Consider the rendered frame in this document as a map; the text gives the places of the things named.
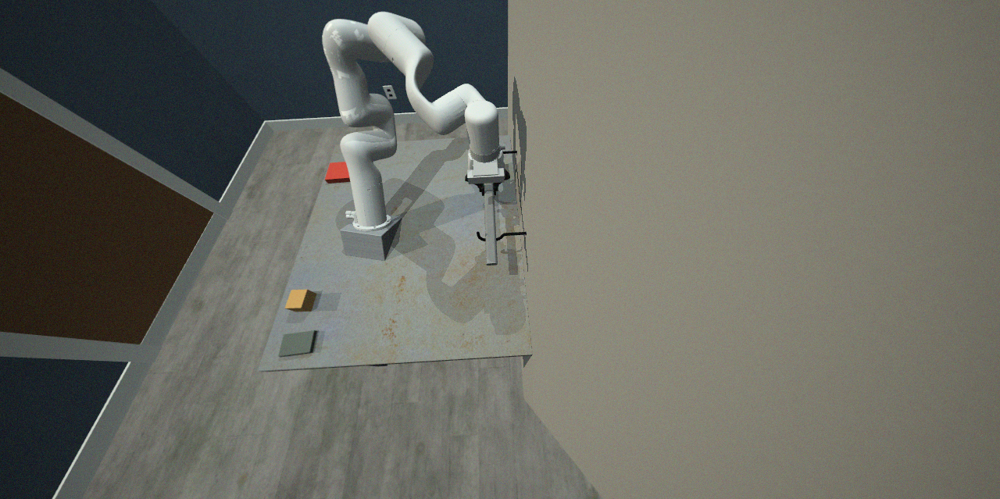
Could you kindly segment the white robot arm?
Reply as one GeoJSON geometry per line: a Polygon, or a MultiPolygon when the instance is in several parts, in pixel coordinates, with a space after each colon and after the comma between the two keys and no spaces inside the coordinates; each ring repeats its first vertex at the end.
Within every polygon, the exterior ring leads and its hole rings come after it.
{"type": "Polygon", "coordinates": [[[413,110],[437,134],[450,134],[466,123],[473,158],[473,170],[467,170],[469,184],[505,182],[504,168],[498,169],[496,159],[505,145],[499,143],[495,105],[468,84],[432,103],[420,93],[434,57],[418,23],[392,12],[375,12],[368,26],[333,20],[323,30],[323,50],[333,74],[341,119],[348,127],[373,127],[373,131],[345,135],[340,144],[355,203],[355,211],[345,214],[354,220],[355,229],[375,231],[391,224],[381,174],[373,162],[394,156],[397,150],[391,103],[382,94],[369,94],[366,76],[355,60],[392,61],[405,75],[413,110]]]}

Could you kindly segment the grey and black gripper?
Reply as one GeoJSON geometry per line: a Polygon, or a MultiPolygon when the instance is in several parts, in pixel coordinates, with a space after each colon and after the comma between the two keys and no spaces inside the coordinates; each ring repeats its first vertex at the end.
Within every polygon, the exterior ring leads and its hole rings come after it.
{"type": "MultiPolygon", "coordinates": [[[[505,170],[505,160],[504,160],[504,155],[503,155],[503,151],[502,150],[500,151],[500,155],[498,155],[498,157],[496,159],[497,159],[497,163],[498,163],[498,169],[504,168],[505,181],[509,180],[510,179],[510,174],[507,172],[507,170],[505,170]],[[502,158],[503,158],[503,161],[502,161],[502,158]]],[[[468,151],[468,170],[473,170],[473,158],[472,158],[472,156],[470,154],[470,149],[468,151]]],[[[465,181],[468,182],[467,174],[465,176],[465,181]]],[[[494,195],[496,195],[496,191],[498,190],[499,184],[502,184],[502,183],[493,183],[494,195]]],[[[477,188],[479,188],[480,192],[482,192],[482,196],[484,196],[484,184],[475,184],[475,185],[477,185],[477,188]]]]}

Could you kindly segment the beige wall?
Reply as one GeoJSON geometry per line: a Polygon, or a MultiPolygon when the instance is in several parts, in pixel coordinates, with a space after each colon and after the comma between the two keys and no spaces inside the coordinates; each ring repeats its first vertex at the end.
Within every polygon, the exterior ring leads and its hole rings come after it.
{"type": "Polygon", "coordinates": [[[508,135],[603,499],[1000,499],[1000,0],[508,0],[508,135]]]}

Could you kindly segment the red flat block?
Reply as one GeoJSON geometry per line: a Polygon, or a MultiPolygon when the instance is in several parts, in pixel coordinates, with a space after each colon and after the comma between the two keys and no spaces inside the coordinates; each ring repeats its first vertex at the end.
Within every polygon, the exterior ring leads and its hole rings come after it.
{"type": "Polygon", "coordinates": [[[327,175],[325,176],[325,181],[329,184],[350,182],[346,163],[330,163],[327,175]]]}

